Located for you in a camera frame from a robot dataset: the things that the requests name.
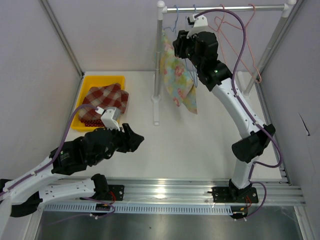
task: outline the plaid cloth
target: plaid cloth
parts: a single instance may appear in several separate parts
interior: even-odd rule
[[[124,114],[127,108],[129,93],[121,90],[120,84],[109,86],[91,87],[86,94],[82,104],[91,104],[95,107],[107,109],[108,107],[117,107]],[[79,120],[85,123],[86,127],[103,127],[100,120],[101,115],[92,108],[84,107],[78,112]]]

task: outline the yellow bin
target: yellow bin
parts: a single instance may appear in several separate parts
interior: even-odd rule
[[[120,84],[121,89],[124,90],[125,76],[86,76],[83,80],[83,84],[75,108],[79,107],[83,103],[85,96],[89,92],[90,88],[104,87],[111,84]],[[77,113],[74,119],[72,120],[71,128],[79,132],[91,132],[95,130],[97,127],[85,126],[84,123],[80,122]]]

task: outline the gray wall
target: gray wall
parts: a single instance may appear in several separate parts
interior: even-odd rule
[[[39,2],[0,1],[0,178],[57,147],[79,80]],[[3,239],[20,239],[28,219],[10,219]]]
[[[262,76],[285,165],[292,183],[302,186],[316,239],[320,238],[319,8],[318,0],[306,0]]]
[[[72,50],[84,71],[121,71],[153,70],[155,37],[157,28],[158,0],[49,0],[50,5],[68,39]],[[168,7],[218,6],[221,1],[212,0],[165,0]],[[246,6],[254,2],[262,4],[283,4],[287,0],[224,0],[225,6]],[[237,12],[246,23],[252,12]],[[207,14],[209,24],[214,25],[214,17],[222,13]],[[281,12],[257,12],[247,27],[247,38],[255,58],[260,59],[265,47],[278,23]],[[179,14],[177,29],[186,29],[186,13]],[[164,27],[173,27],[177,15],[166,14]],[[239,26],[232,16],[225,20]],[[222,30],[234,48],[239,51],[242,45],[242,33],[231,26],[224,25]],[[221,42],[227,63],[233,68],[236,55],[223,36]],[[252,65],[248,49],[242,58],[248,66]]]

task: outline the colorful fabric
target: colorful fabric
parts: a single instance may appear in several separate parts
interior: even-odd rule
[[[128,98],[129,93],[121,90],[120,84],[116,83],[109,86],[91,87],[82,104],[91,104],[103,109],[117,107],[124,114]],[[104,124],[100,120],[101,115],[92,108],[84,107],[80,109],[78,117],[80,122],[84,123],[86,127],[104,127]]]
[[[184,104],[190,112],[197,114],[194,81],[185,65],[176,58],[174,47],[165,31],[162,31],[162,44],[160,67],[164,86],[178,107]]]

